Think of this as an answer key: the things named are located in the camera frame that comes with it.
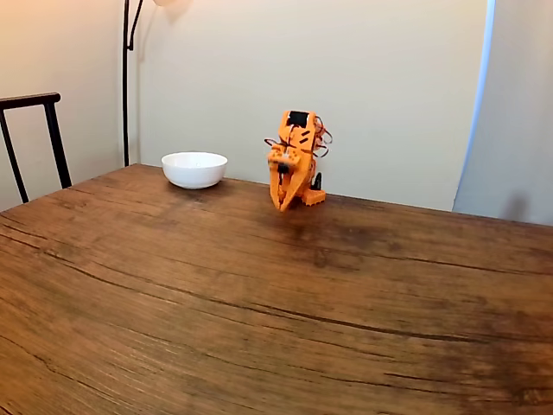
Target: chair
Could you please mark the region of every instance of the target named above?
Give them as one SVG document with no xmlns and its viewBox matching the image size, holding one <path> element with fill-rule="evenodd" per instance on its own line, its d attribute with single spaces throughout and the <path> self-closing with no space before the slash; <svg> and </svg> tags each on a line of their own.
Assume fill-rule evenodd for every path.
<svg viewBox="0 0 553 415">
<path fill-rule="evenodd" d="M 11 169 L 14 172 L 17 188 L 19 189 L 19 194 L 21 195 L 23 203 L 27 203 L 29 198 L 27 197 L 27 191 L 25 190 L 25 185 L 23 184 L 21 172 L 17 166 L 16 153 L 14 152 L 13 145 L 11 144 L 10 133 L 8 132 L 8 123 L 6 122 L 6 115 L 4 114 L 4 111 L 16 108 L 25 108 L 28 106 L 44 105 L 46 121 L 48 123 L 48 131 L 50 133 L 50 141 L 52 142 L 52 150 L 54 151 L 54 159 L 56 167 L 58 168 L 61 187 L 68 188 L 71 186 L 71 177 L 69 176 L 67 160 L 65 153 L 63 152 L 63 144 L 61 143 L 58 118 L 55 115 L 55 103 L 60 102 L 60 100 L 61 96 L 58 93 L 44 93 L 41 95 L 0 99 L 0 127 L 2 127 L 3 141 L 6 143 L 6 150 L 8 151 L 8 157 L 10 158 Z"/>
</svg>

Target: table top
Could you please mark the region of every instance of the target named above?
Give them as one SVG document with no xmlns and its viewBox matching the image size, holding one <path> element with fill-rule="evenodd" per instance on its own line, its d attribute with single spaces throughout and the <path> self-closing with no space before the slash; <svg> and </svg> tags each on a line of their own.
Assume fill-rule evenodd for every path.
<svg viewBox="0 0 553 415">
<path fill-rule="evenodd" d="M 141 165 L 0 214 L 0 414 L 551 414 L 553 228 Z"/>
</svg>

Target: floor lamp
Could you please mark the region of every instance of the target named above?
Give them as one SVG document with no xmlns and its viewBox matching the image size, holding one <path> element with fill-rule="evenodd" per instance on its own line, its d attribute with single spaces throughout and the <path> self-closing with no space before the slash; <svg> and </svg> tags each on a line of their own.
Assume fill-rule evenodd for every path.
<svg viewBox="0 0 553 415">
<path fill-rule="evenodd" d="M 158 6 L 164 6 L 171 3 L 170 0 L 154 0 Z M 137 7 L 135 20 L 132 23 L 129 38 L 130 23 L 130 0 L 124 0 L 124 20 L 123 20 L 123 152 L 124 166 L 129 165 L 129 52 L 135 48 L 135 32 L 137 30 L 138 18 L 142 11 L 143 0 L 140 0 Z"/>
</svg>

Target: beige wall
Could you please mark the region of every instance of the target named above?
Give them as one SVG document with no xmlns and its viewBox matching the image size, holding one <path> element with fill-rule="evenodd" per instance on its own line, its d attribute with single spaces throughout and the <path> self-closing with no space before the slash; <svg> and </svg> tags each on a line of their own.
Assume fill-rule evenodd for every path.
<svg viewBox="0 0 553 415">
<path fill-rule="evenodd" d="M 484 0 L 146 2 L 144 163 L 207 150 L 227 174 L 267 182 L 264 137 L 289 109 L 335 141 L 332 193 L 451 209 L 478 83 Z"/>
<path fill-rule="evenodd" d="M 476 127 L 454 210 L 553 225 L 553 2 L 496 3 Z"/>
<path fill-rule="evenodd" d="M 123 2 L 0 0 L 0 97 L 59 92 L 73 182 L 122 165 L 119 43 Z M 6 113 L 29 197 L 60 188 L 40 107 Z M 0 211 L 20 203 L 0 141 Z"/>
</svg>

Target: chair leg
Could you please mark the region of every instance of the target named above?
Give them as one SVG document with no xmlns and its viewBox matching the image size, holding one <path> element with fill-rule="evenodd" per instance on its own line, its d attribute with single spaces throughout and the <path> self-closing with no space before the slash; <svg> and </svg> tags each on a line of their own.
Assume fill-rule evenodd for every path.
<svg viewBox="0 0 553 415">
<path fill-rule="evenodd" d="M 55 164 L 58 167 L 61 187 L 68 188 L 71 186 L 71 177 L 69 176 L 66 156 L 63 151 L 63 144 L 61 143 L 60 126 L 58 125 L 58 118 L 55 115 L 54 103 L 45 104 L 44 111 L 46 112 L 46 121 L 48 122 L 48 131 L 50 132 L 50 141 L 52 142 L 52 150 L 54 151 Z"/>
<path fill-rule="evenodd" d="M 8 151 L 11 169 L 14 172 L 17 188 L 19 189 L 19 195 L 21 196 L 22 202 L 27 203 L 29 201 L 29 197 L 27 196 L 27 191 L 25 190 L 25 185 L 23 184 L 19 166 L 17 165 L 16 153 L 14 152 L 13 145 L 11 145 L 10 132 L 8 131 L 8 122 L 6 121 L 6 115 L 3 111 L 0 111 L 0 126 L 2 127 L 3 141 L 6 143 L 6 150 Z"/>
</svg>

